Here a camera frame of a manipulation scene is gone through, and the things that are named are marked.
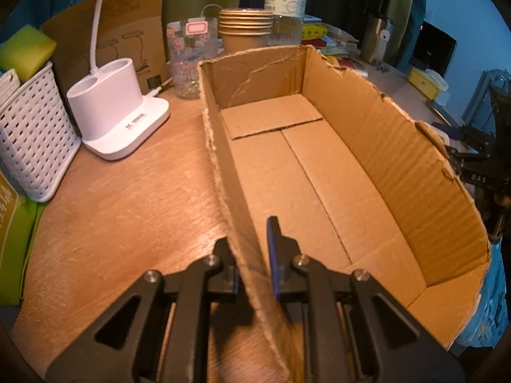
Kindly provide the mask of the clear plastic water bottle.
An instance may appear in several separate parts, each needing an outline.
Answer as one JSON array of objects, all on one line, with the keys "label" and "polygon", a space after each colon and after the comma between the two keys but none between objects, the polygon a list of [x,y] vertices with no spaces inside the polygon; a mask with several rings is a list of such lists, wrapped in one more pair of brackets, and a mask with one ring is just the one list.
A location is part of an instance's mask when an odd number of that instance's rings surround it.
[{"label": "clear plastic water bottle", "polygon": [[269,37],[271,46],[299,45],[307,0],[264,0],[264,9],[273,14]]}]

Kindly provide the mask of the brown cardboard box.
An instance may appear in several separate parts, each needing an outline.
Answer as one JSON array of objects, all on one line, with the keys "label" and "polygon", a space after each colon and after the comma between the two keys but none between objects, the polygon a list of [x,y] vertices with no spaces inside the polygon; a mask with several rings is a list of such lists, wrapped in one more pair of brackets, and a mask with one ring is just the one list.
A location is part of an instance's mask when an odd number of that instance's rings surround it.
[{"label": "brown cardboard box", "polygon": [[303,379],[298,311],[275,300],[266,222],[337,272],[365,269],[446,348],[480,304],[489,240],[439,136],[304,46],[198,67],[217,194],[258,326]]}]

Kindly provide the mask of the stack of brown paper cups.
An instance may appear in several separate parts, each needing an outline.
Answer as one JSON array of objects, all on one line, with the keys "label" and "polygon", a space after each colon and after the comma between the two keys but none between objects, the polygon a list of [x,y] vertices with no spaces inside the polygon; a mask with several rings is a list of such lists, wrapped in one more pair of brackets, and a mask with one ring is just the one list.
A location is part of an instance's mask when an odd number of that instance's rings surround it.
[{"label": "stack of brown paper cups", "polygon": [[221,9],[218,32],[223,39],[224,53],[264,48],[269,45],[274,15],[264,9]]}]

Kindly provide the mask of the green snack package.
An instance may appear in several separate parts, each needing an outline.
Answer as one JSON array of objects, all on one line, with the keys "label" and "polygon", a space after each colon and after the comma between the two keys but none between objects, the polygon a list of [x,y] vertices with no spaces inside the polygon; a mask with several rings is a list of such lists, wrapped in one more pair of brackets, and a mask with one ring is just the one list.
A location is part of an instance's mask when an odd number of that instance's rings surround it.
[{"label": "green snack package", "polygon": [[19,195],[1,174],[0,208],[1,306],[17,306],[23,299],[24,276],[45,206]]}]

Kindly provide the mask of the yellow duck wipes pack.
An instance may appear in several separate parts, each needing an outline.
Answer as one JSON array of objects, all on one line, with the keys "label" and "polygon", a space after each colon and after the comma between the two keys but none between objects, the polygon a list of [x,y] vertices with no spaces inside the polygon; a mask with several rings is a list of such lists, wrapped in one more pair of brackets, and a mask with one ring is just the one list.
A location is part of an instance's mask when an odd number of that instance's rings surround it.
[{"label": "yellow duck wipes pack", "polygon": [[304,23],[301,29],[301,39],[303,41],[312,41],[325,37],[327,27],[322,23]]}]

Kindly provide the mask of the brown lamp packaging box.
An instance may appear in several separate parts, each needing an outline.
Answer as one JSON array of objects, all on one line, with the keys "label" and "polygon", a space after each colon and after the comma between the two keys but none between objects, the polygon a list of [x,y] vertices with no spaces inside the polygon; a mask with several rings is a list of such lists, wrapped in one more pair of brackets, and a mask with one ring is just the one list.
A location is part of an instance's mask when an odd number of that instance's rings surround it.
[{"label": "brown lamp packaging box", "polygon": [[[96,0],[84,0],[42,25],[57,42],[52,62],[62,91],[89,74],[89,51]],[[161,12],[163,0],[103,0],[96,46],[101,67],[130,58],[143,94],[168,79]]]}]

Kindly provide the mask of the stainless steel tumbler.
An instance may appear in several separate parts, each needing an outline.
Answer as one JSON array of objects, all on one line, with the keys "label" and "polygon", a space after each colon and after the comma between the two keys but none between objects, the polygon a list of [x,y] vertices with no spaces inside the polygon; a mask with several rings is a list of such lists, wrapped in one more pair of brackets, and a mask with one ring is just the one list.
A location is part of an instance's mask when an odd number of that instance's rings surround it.
[{"label": "stainless steel tumbler", "polygon": [[383,61],[393,28],[394,23],[390,18],[369,18],[360,50],[362,61],[370,64]]}]

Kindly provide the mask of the white woven plastic basket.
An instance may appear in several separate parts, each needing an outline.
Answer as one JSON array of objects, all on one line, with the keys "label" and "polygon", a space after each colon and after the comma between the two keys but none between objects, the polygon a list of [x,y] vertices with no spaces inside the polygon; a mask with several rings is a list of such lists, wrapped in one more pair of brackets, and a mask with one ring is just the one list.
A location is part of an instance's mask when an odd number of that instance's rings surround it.
[{"label": "white woven plastic basket", "polygon": [[1,167],[32,201],[50,201],[80,149],[48,62],[1,105]]}]

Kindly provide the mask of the yellow tissue pack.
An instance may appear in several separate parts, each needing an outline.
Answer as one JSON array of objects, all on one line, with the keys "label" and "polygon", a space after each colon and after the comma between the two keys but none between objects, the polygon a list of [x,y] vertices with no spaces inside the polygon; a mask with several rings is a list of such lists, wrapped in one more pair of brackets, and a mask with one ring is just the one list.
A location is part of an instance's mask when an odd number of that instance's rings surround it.
[{"label": "yellow tissue pack", "polygon": [[428,100],[435,100],[442,92],[449,90],[443,77],[434,70],[421,70],[413,67],[408,75],[408,82],[420,91]]}]

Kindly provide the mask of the yellow green sponge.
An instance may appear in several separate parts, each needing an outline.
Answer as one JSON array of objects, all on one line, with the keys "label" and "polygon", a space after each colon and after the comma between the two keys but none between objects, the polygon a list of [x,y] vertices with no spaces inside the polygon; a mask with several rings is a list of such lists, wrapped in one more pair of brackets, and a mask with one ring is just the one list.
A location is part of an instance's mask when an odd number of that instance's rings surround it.
[{"label": "yellow green sponge", "polygon": [[1,46],[1,70],[14,69],[24,83],[50,60],[56,46],[53,39],[27,24]]}]

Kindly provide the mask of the clear glass with stickers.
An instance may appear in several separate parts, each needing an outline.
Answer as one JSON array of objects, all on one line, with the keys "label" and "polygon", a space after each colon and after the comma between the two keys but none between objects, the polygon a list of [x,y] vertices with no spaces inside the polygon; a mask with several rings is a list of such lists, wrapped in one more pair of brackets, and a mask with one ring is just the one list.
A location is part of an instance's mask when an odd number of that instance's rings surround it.
[{"label": "clear glass with stickers", "polygon": [[177,96],[198,99],[200,94],[197,65],[217,56],[217,19],[191,17],[166,25],[170,73]]}]

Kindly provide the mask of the white desk lamp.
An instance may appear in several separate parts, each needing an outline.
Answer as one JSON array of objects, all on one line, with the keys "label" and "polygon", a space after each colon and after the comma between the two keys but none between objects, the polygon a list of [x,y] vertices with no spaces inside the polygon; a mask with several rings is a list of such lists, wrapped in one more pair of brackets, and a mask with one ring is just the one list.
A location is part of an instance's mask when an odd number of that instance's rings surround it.
[{"label": "white desk lamp", "polygon": [[106,161],[132,154],[170,117],[167,100],[156,91],[141,92],[133,60],[119,58],[97,65],[96,49],[103,0],[96,0],[89,47],[89,74],[66,97],[82,143]]}]

